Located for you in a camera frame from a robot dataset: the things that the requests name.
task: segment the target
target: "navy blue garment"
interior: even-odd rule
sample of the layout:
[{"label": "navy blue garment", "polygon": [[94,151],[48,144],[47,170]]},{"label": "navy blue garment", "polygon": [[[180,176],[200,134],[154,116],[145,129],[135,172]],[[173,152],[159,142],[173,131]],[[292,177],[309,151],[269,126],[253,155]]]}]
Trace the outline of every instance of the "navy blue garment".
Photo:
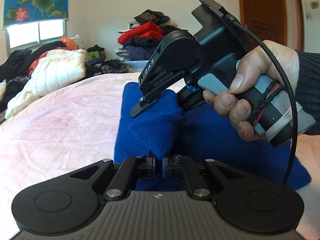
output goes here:
[{"label": "navy blue garment", "polygon": [[[266,179],[282,181],[290,154],[289,144],[273,149],[264,140],[245,142],[230,121],[221,118],[212,106],[204,104],[184,114],[171,90],[165,90],[153,106],[131,118],[131,108],[141,96],[137,83],[125,86],[115,145],[116,163],[132,155],[147,155],[150,149],[159,160],[157,165],[161,165],[163,156],[172,152],[190,156],[195,162],[216,159]],[[295,158],[287,185],[297,190],[310,181],[308,172]],[[137,185],[142,190],[168,187],[177,188],[179,182],[161,179],[161,169],[154,180],[140,180]]]},{"label": "navy blue garment", "polygon": [[125,46],[125,49],[128,50],[129,59],[131,61],[138,61],[138,60],[149,60],[152,54],[155,52],[156,47],[145,48],[145,47]]}]

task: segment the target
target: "white string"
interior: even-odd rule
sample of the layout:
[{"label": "white string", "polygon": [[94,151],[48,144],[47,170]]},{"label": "white string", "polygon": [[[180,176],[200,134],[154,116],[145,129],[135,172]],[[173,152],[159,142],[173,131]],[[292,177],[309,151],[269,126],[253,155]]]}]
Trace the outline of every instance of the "white string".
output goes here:
[{"label": "white string", "polygon": [[[297,110],[298,113],[302,110],[302,106],[297,104]],[[273,126],[269,128],[269,130],[266,132],[265,136],[267,138],[267,141],[270,142],[277,134],[281,131],[283,127],[285,127],[289,122],[292,121],[292,109],[289,107],[289,109],[284,113],[284,115],[276,121]]]}]

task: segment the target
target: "ribbed cuff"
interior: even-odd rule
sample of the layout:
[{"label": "ribbed cuff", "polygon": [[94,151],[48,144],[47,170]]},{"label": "ribbed cuff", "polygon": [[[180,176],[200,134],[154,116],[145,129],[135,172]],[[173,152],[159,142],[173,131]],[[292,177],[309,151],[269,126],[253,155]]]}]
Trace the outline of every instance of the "ribbed cuff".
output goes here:
[{"label": "ribbed cuff", "polygon": [[298,51],[300,70],[296,101],[311,114],[316,125],[305,134],[320,134],[320,54]]}]

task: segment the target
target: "hand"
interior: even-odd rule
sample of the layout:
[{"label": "hand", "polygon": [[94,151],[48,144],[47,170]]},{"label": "hand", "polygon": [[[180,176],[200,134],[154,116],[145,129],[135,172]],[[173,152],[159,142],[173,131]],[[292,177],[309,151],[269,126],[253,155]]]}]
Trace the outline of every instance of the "hand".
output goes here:
[{"label": "hand", "polygon": [[[299,57],[297,52],[273,41],[266,40],[263,42],[276,56],[295,92],[299,78]],[[239,136],[246,141],[261,138],[255,135],[253,127],[247,121],[251,116],[249,102],[244,99],[237,102],[234,94],[241,94],[253,87],[262,74],[267,74],[270,78],[278,80],[283,85],[276,67],[259,46],[240,60],[237,74],[229,91],[224,91],[216,97],[208,90],[203,92],[205,101],[213,105],[219,115],[229,118],[232,126],[238,130]]]}]

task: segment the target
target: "brown door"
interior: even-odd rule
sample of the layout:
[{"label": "brown door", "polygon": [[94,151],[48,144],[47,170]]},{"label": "brown door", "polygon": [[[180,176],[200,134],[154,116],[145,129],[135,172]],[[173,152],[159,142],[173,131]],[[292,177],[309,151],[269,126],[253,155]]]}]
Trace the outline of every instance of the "brown door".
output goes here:
[{"label": "brown door", "polygon": [[241,23],[262,41],[286,45],[287,14],[285,0],[240,0]]}]

